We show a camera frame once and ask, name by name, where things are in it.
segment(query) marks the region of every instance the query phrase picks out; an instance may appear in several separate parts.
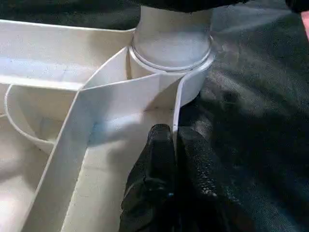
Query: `white plastic tray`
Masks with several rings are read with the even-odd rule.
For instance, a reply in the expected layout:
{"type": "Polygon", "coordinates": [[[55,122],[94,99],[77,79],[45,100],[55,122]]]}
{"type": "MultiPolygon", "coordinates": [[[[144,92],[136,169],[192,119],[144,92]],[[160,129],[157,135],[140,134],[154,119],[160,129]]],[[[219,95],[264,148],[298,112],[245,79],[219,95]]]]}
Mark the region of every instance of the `white plastic tray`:
{"type": "MultiPolygon", "coordinates": [[[[134,30],[0,21],[0,32],[8,35],[0,37],[0,59],[6,60],[0,113],[7,114],[0,118],[0,145],[12,140],[21,147],[18,157],[29,146],[33,151],[21,163],[33,165],[35,183],[40,180],[27,199],[19,198],[10,219],[0,214],[0,231],[118,231],[127,175],[148,131],[166,123],[176,135],[180,107],[199,93],[213,53],[185,75],[158,72],[136,59],[129,47],[134,30]],[[6,127],[12,135],[4,136],[6,127]]],[[[10,158],[1,155],[0,167],[10,158]]],[[[0,179],[14,183],[2,168],[0,179]]],[[[0,192],[1,204],[9,204],[14,189],[23,196],[23,187],[1,185],[7,192],[0,192]]]]}

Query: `black cloth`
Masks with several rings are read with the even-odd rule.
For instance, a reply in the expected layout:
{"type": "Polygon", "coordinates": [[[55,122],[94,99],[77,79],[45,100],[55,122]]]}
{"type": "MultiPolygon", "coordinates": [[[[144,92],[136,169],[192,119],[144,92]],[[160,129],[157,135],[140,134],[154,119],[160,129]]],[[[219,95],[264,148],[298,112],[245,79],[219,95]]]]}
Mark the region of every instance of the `black cloth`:
{"type": "Polygon", "coordinates": [[[202,154],[220,164],[228,180],[218,174],[212,182],[233,204],[226,212],[245,212],[240,221],[249,225],[240,231],[309,231],[309,43],[301,18],[265,1],[215,9],[212,21],[217,57],[200,95],[181,110],[180,141],[196,153],[208,147],[202,154]]]}

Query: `black glove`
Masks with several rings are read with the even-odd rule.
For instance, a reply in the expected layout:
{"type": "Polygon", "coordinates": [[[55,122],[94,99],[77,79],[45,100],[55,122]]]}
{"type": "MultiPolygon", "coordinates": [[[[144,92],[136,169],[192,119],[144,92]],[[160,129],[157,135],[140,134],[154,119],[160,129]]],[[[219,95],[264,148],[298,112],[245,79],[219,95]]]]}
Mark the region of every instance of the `black glove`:
{"type": "Polygon", "coordinates": [[[122,202],[120,232],[171,232],[175,229],[176,160],[170,128],[151,128],[131,170],[122,202]]]}

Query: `white plastic surface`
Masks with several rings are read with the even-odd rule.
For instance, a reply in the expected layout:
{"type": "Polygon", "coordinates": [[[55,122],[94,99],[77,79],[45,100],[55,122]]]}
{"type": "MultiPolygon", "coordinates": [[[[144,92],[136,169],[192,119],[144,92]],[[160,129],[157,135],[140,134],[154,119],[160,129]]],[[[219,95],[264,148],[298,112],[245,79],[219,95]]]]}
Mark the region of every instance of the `white plastic surface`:
{"type": "Polygon", "coordinates": [[[133,32],[0,20],[0,83],[78,90],[133,32]]]}
{"type": "Polygon", "coordinates": [[[47,162],[31,142],[0,116],[0,231],[18,232],[47,162]]]}
{"type": "Polygon", "coordinates": [[[133,48],[144,63],[165,71],[189,70],[211,49],[211,10],[180,13],[141,7],[133,48]]]}
{"type": "Polygon", "coordinates": [[[10,86],[7,117],[15,129],[47,154],[52,151],[76,92],[10,86]]]}
{"type": "MultiPolygon", "coordinates": [[[[0,20],[0,33],[9,37],[0,37],[0,97],[14,84],[5,105],[13,126],[6,116],[6,124],[0,118],[0,128],[7,125],[14,136],[1,129],[0,146],[21,138],[25,145],[13,139],[17,156],[30,151],[24,160],[36,185],[42,175],[31,194],[20,188],[23,207],[10,217],[18,217],[17,223],[6,219],[0,225],[5,232],[116,232],[127,175],[148,131],[165,123],[176,135],[180,107],[199,93],[213,52],[208,47],[205,62],[190,72],[166,72],[134,54],[128,46],[133,30],[0,20]],[[36,171],[40,164],[46,164],[43,174],[36,171]]],[[[6,178],[1,171],[0,179],[6,178]]],[[[6,199],[15,197],[14,186],[4,186],[5,197],[0,193],[5,207],[6,199]]],[[[6,217],[0,215],[0,222],[6,217]]]]}

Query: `black fabric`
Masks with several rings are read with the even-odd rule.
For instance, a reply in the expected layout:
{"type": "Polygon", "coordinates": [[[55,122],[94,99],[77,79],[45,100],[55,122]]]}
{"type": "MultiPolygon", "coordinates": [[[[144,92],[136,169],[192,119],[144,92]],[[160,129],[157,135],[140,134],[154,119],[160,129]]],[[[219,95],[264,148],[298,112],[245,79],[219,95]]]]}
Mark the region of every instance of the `black fabric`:
{"type": "MultiPolygon", "coordinates": [[[[182,143],[209,146],[204,156],[220,161],[234,193],[226,212],[240,205],[248,217],[241,221],[257,232],[309,231],[309,43],[301,18],[279,1],[213,13],[218,53],[200,95],[181,110],[182,143]]],[[[213,181],[223,183],[220,175],[213,181]]]]}
{"type": "Polygon", "coordinates": [[[194,12],[200,10],[211,9],[219,6],[236,4],[239,2],[247,2],[248,0],[131,0],[144,6],[154,8],[180,11],[194,12]]]}
{"type": "Polygon", "coordinates": [[[170,128],[152,127],[147,143],[131,170],[119,232],[176,230],[176,160],[170,128]]]}
{"type": "Polygon", "coordinates": [[[211,144],[189,127],[180,128],[178,137],[183,231],[255,231],[241,204],[240,190],[211,144]]]}

